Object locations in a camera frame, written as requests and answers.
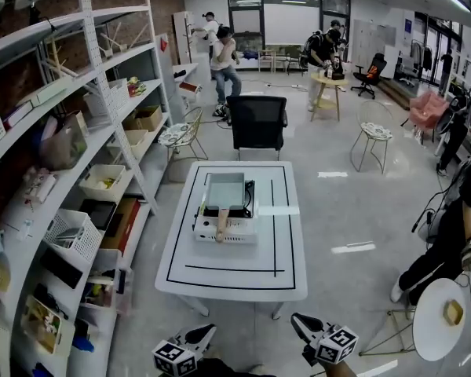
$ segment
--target wooden handle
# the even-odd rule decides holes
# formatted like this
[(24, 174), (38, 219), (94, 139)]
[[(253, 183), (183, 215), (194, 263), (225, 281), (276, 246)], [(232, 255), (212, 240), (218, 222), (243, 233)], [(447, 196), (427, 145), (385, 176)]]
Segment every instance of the wooden handle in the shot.
[(227, 228), (228, 211), (229, 210), (218, 211), (217, 237), (215, 239), (218, 243), (223, 242), (225, 229)]

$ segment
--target pink chair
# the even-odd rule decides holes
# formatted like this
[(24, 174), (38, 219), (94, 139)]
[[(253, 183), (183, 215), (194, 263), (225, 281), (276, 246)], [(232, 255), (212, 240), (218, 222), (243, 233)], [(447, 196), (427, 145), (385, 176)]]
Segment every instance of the pink chair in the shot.
[(447, 108), (446, 100), (432, 91), (427, 91), (420, 97), (410, 99), (410, 115), (401, 126), (410, 120), (421, 131), (434, 130)]

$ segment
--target white shirt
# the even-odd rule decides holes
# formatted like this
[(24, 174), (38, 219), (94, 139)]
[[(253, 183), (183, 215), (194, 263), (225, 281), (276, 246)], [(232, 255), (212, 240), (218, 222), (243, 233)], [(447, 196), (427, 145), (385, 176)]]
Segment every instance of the white shirt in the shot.
[(232, 44), (225, 50), (225, 55), (222, 57), (223, 61), (218, 61), (217, 57), (220, 56), (221, 51), (224, 48), (224, 44), (218, 39), (213, 43), (213, 58), (211, 59), (211, 70), (223, 70), (232, 64), (232, 52), (236, 50), (236, 44)]
[(220, 24), (215, 21), (208, 21), (206, 25), (203, 26), (203, 30), (207, 33), (207, 40), (210, 41), (210, 45), (213, 45), (214, 41), (217, 41), (217, 32)]

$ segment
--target black chair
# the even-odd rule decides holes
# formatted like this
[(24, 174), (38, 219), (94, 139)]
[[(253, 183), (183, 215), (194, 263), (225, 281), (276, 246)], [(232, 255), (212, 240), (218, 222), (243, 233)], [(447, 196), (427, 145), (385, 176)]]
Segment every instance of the black chair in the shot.
[(227, 97), (237, 159), (241, 148), (274, 148), (277, 159), (283, 147), (283, 128), (288, 125), (285, 97), (241, 95)]
[(374, 59), (371, 61), (370, 69), (367, 74), (361, 74), (361, 68), (363, 66), (356, 66), (360, 70), (354, 73), (354, 77), (361, 81), (361, 86), (351, 86), (351, 90), (360, 90), (358, 97), (363, 92), (368, 92), (371, 95), (371, 99), (375, 99), (375, 92), (371, 89), (371, 86), (377, 85), (380, 81), (380, 74), (385, 68), (387, 61), (384, 60), (382, 53), (376, 53)]

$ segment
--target black backpack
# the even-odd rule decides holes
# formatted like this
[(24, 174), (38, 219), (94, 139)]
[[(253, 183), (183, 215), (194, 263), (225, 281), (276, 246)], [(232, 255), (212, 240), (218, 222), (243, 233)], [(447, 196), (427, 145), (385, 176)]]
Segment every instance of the black backpack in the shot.
[(311, 45), (316, 40), (319, 40), (319, 44), (323, 42), (322, 31), (314, 32), (311, 36), (309, 36), (309, 39), (307, 39), (307, 42), (304, 44), (304, 49), (301, 51), (300, 67), (307, 68), (307, 64), (309, 63), (309, 59), (311, 57)]

